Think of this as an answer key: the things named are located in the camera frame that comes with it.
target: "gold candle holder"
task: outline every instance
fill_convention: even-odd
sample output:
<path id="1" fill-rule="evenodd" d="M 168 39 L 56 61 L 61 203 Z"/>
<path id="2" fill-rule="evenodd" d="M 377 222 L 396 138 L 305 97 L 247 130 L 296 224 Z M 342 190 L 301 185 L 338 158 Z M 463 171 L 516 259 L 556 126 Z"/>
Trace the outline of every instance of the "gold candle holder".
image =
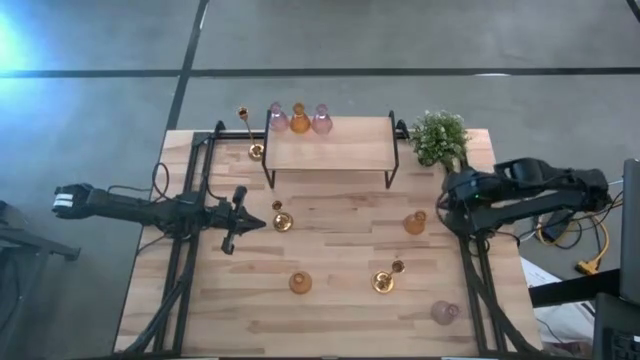
<path id="1" fill-rule="evenodd" d="M 274 201 L 271 207 L 273 210 L 278 212 L 278 214 L 273 218 L 273 227 L 278 232 L 289 231 L 293 226 L 293 216 L 284 211 L 280 211 L 280 209 L 282 209 L 282 202 L 278 200 Z"/>
<path id="2" fill-rule="evenodd" d="M 396 260 L 391 264 L 391 272 L 378 271 L 373 275 L 373 277 L 371 277 L 371 285 L 373 285 L 373 289 L 380 294 L 386 294 L 393 290 L 393 274 L 400 274 L 404 272 L 404 269 L 404 262 Z"/>
<path id="3" fill-rule="evenodd" d="M 247 125 L 247 131 L 249 132 L 249 138 L 251 139 L 251 146 L 249 147 L 249 158 L 253 161 L 262 160 L 262 154 L 264 153 L 264 146 L 262 144 L 256 144 L 256 140 L 253 138 L 251 128 L 249 127 L 249 110 L 246 107 L 238 108 L 238 117 L 244 121 Z"/>

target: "white tag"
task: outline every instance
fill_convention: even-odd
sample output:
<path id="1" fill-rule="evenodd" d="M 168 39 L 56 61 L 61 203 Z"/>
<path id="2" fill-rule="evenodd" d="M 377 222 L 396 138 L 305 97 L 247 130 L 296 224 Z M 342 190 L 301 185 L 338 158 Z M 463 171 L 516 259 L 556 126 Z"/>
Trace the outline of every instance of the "white tag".
<path id="1" fill-rule="evenodd" d="M 73 206 L 73 201 L 69 201 L 69 200 L 56 200 L 53 202 L 53 206 L 66 206 L 66 207 L 72 207 Z"/>
<path id="2" fill-rule="evenodd" d="M 71 195 L 71 194 L 58 194 L 58 195 L 56 195 L 56 200 L 73 200 L 73 195 Z"/>

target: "orange glass vase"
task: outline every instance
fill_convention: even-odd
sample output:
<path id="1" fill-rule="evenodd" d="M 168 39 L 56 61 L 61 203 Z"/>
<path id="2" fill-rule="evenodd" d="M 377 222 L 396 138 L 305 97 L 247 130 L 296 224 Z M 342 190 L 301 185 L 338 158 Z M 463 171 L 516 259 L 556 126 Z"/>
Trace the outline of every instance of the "orange glass vase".
<path id="1" fill-rule="evenodd" d="M 291 117 L 289 127 L 291 131 L 296 134 L 304 134 L 311 127 L 311 120 L 309 120 L 307 114 L 304 113 L 304 105 L 301 103 L 293 105 L 293 116 Z"/>
<path id="2" fill-rule="evenodd" d="M 422 210 L 418 210 L 415 214 L 407 216 L 404 221 L 404 229 L 411 235 L 422 234 L 427 222 L 427 213 Z"/>

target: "electronic device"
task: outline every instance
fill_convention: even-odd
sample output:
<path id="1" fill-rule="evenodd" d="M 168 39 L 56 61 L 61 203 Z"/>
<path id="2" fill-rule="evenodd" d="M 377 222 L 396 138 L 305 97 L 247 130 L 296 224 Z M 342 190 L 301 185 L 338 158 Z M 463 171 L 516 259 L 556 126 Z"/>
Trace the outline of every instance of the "electronic device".
<path id="1" fill-rule="evenodd" d="M 640 162 L 624 162 L 622 204 L 622 248 L 620 251 L 620 296 L 640 305 Z"/>
<path id="2" fill-rule="evenodd" d="M 605 329 L 604 358 L 612 360 L 640 360 L 640 336 Z"/>

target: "floor stripe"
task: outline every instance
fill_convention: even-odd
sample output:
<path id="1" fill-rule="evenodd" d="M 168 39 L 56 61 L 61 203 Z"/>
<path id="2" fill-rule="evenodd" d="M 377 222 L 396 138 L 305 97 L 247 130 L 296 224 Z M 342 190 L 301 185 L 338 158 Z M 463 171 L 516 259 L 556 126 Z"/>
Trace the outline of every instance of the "floor stripe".
<path id="1" fill-rule="evenodd" d="M 180 76 L 180 70 L 9 70 L 0 78 L 166 78 Z"/>
<path id="2" fill-rule="evenodd" d="M 166 125 L 167 130 L 175 130 L 178 126 L 180 110 L 182 109 L 182 102 L 184 101 L 184 95 L 187 91 L 187 83 L 189 82 L 193 60 L 196 57 L 198 40 L 200 39 L 200 33 L 202 32 L 202 26 L 204 24 L 204 17 L 208 5 L 209 0 L 200 0 L 200 4 L 198 4 L 198 11 L 196 12 L 196 18 L 193 22 L 193 28 L 191 29 L 191 37 L 189 38 L 189 46 L 187 47 L 187 52 L 184 55 L 184 62 L 182 63 L 182 71 L 180 73 L 180 78 L 178 79 L 178 86 L 176 87 L 176 92 L 173 95 L 171 110 L 169 110 L 169 118 L 167 119 Z"/>
<path id="3" fill-rule="evenodd" d="M 192 70 L 190 75 L 211 78 L 640 75 L 640 67 L 201 69 Z"/>

